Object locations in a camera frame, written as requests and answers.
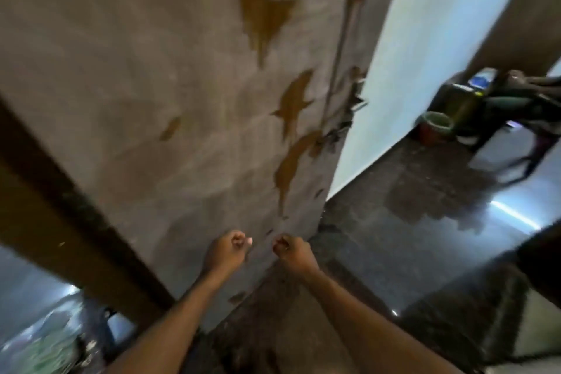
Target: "door panel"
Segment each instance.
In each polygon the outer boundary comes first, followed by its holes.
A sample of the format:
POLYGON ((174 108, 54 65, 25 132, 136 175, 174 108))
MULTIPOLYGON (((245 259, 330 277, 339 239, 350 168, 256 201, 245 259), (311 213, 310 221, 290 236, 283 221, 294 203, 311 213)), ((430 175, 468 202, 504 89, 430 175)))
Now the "door panel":
POLYGON ((329 195, 402 139, 440 85, 466 69, 508 0, 393 0, 329 195))
POLYGON ((211 328, 275 234, 314 233, 340 150, 318 138, 389 1, 0 0, 0 94, 175 297, 214 237, 254 237, 211 328))

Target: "person's right hand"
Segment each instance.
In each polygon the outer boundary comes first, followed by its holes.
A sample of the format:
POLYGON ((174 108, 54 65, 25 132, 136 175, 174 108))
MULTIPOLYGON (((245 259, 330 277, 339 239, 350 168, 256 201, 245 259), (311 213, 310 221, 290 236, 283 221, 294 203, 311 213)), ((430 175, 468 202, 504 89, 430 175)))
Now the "person's right hand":
POLYGON ((273 252, 282 261, 284 267, 302 280, 307 280, 319 271, 310 244, 299 236, 288 234, 276 236, 273 240, 273 252))

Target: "forearm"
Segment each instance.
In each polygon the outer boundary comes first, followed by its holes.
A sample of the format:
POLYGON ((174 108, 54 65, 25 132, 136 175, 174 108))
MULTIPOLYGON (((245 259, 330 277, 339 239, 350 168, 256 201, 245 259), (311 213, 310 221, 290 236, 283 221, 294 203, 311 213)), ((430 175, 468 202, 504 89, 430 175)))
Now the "forearm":
POLYGON ((207 310, 222 284, 217 274, 200 278, 157 324, 112 363, 108 374, 176 374, 207 310))
POLYGON ((362 304, 321 271, 304 281, 363 372, 458 374, 445 359, 362 304))

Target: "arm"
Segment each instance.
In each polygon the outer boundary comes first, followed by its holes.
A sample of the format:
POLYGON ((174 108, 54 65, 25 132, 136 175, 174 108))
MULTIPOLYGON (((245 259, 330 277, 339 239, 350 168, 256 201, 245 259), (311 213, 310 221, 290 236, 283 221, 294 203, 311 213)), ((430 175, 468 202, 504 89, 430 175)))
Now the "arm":
POLYGON ((361 372, 459 374, 452 364, 362 304, 324 274, 301 238, 279 236, 273 251, 323 307, 361 372))
POLYGON ((241 231, 230 231, 215 240, 189 293, 119 356, 107 374, 176 374, 211 299, 241 266, 251 242, 241 231))

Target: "floor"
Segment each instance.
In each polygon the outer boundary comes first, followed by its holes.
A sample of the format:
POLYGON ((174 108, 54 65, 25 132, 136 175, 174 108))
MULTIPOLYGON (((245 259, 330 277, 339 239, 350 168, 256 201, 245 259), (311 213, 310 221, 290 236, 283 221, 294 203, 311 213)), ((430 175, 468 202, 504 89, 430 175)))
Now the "floor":
MULTIPOLYGON (((514 250, 561 217, 557 147, 528 180, 527 130, 500 131, 475 157, 409 138, 328 201, 310 241, 359 299, 465 372, 513 353, 529 293, 514 250)), ((185 372, 354 373, 318 304, 273 267, 201 337, 185 372)))

